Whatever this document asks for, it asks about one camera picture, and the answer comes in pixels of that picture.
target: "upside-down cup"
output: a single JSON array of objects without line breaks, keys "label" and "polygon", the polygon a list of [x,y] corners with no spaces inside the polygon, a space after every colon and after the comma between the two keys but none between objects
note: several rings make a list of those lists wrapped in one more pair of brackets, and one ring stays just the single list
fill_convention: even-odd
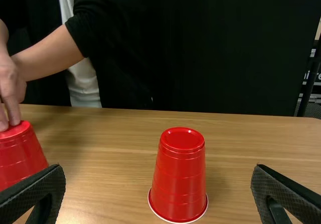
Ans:
[{"label": "upside-down cup", "polygon": [[205,141],[184,127],[163,132],[148,193],[151,210],[170,223],[192,223],[208,207],[205,187]]},{"label": "upside-down cup", "polygon": [[0,191],[47,167],[47,160],[28,121],[0,132]]}]

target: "white shirt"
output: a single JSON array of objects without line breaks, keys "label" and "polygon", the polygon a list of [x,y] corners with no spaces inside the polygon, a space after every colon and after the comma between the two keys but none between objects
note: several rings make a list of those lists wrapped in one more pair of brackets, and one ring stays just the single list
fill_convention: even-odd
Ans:
[{"label": "white shirt", "polygon": [[[74,0],[59,0],[62,23],[73,14]],[[72,106],[101,107],[96,71],[89,58],[68,69],[66,75]]]}]

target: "black backdrop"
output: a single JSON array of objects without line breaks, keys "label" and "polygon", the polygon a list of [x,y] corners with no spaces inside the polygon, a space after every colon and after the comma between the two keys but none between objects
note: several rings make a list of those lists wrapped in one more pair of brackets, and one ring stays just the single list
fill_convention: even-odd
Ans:
[{"label": "black backdrop", "polygon": [[293,115],[320,15],[321,0],[148,0],[158,108]]}]

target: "black stand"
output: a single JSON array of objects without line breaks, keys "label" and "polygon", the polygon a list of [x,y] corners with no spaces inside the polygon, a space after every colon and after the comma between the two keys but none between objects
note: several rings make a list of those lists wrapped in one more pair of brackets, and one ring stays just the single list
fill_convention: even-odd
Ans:
[{"label": "black stand", "polygon": [[65,190],[62,167],[48,167],[0,192],[0,223],[12,224],[33,206],[26,224],[56,223]]},{"label": "black stand", "polygon": [[314,58],[312,60],[312,66],[310,69],[309,78],[306,81],[306,86],[303,92],[299,110],[297,112],[298,117],[303,117],[305,114],[305,110],[309,103],[309,99],[312,93],[315,79],[320,68],[320,62],[321,62],[321,34],[316,45],[316,51],[315,51]]},{"label": "black stand", "polygon": [[263,224],[291,224],[287,209],[303,224],[321,223],[321,196],[265,165],[257,165],[251,189]]}]

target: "cup bottom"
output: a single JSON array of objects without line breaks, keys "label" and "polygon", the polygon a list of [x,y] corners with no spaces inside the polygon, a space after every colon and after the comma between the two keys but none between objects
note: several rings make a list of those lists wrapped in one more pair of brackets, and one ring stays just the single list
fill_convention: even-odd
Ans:
[{"label": "cup bottom", "polygon": [[168,222],[168,223],[172,223],[172,224],[190,224],[190,223],[193,223],[193,222],[201,219],[202,216],[204,216],[204,214],[206,213],[207,208],[209,207],[209,198],[208,198],[208,196],[207,196],[207,194],[206,194],[206,207],[205,207],[205,209],[203,210],[203,212],[201,213],[200,216],[198,216],[198,217],[195,218],[194,220],[190,220],[190,221],[188,221],[188,222],[175,222],[175,221],[167,220],[165,217],[160,216],[160,215],[152,208],[152,206],[151,206],[151,204],[150,204],[150,201],[149,201],[150,190],[151,190],[151,189],[149,189],[148,196],[147,196],[147,202],[148,202],[149,208],[151,209],[151,211],[152,211],[158,218],[160,218],[160,219],[162,219],[162,220],[164,220],[164,221],[166,221],[166,222]]}]

